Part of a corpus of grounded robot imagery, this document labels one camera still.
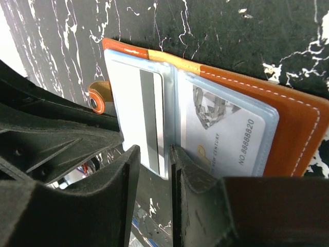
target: card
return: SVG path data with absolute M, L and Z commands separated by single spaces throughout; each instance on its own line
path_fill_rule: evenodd
M 210 86 L 208 90 L 200 81 Z M 229 90 L 228 95 L 236 101 L 233 103 L 227 94 L 220 96 L 220 91 L 212 89 L 218 86 L 195 75 L 178 73 L 180 145 L 216 178 L 262 175 L 269 153 L 262 145 L 273 139 L 273 133 L 265 131 L 267 121 L 277 123 L 278 115 L 267 116 L 272 120 L 264 118 L 266 111 L 257 101 L 250 102 L 252 99 Z
M 174 118 L 174 111 L 165 112 L 170 107 L 170 104 L 168 107 L 164 105 L 165 92 L 170 90 L 168 86 L 173 82 L 170 80 L 165 87 L 164 81 L 172 78 L 168 75 L 171 68 L 158 63 L 152 67 L 154 62 L 142 60 L 139 63 L 138 58 L 115 51 L 106 51 L 105 60 L 124 138 L 124 151 L 138 145 L 141 163 L 167 179 L 168 148 L 174 143 L 174 120 L 170 115 Z M 167 99 L 174 107 L 174 100 L 170 97 L 174 97 L 174 92 Z

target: orange leather wallet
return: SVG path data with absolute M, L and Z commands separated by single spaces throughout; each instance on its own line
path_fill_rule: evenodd
M 112 39 L 103 39 L 103 48 L 152 61 L 171 63 L 179 69 L 190 71 L 276 108 L 280 120 L 264 176 L 302 176 L 328 129 L 329 101 L 325 99 L 249 76 L 191 62 L 165 52 L 127 45 Z M 95 100 L 99 100 L 97 96 L 104 97 L 104 92 L 98 90 L 97 93 L 95 86 L 90 87 L 89 93 Z

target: black marble surface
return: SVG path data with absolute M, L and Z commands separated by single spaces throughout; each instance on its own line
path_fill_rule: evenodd
M 329 99 L 328 0 L 2 0 L 0 4 L 30 80 L 81 105 L 88 105 L 89 84 L 108 79 L 104 37 Z M 110 162 L 119 154 L 115 149 L 99 159 Z M 328 165 L 327 134 L 305 175 L 328 178 Z M 161 192 L 152 193 L 161 197 Z M 153 206 L 149 199 L 140 204 L 150 215 L 158 201 L 153 198 Z M 167 218 L 155 221 L 170 227 Z

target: black plastic part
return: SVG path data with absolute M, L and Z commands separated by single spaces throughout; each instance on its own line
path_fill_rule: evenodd
M 64 191 L 0 181 L 0 246 L 128 247 L 139 161 L 133 146 Z
M 174 247 L 329 245 L 328 180 L 217 180 L 181 147 L 170 158 Z
M 172 146 L 175 247 L 230 246 L 237 241 L 225 187 Z
M 49 93 L 2 61 L 0 87 L 0 179 L 49 184 L 123 141 L 117 118 Z
M 0 61 L 0 103 L 22 112 L 49 119 L 79 122 L 119 132 L 116 117 L 93 110 L 52 94 L 22 77 Z
M 26 114 L 0 104 L 0 170 L 43 183 L 57 181 L 123 141 L 119 132 Z

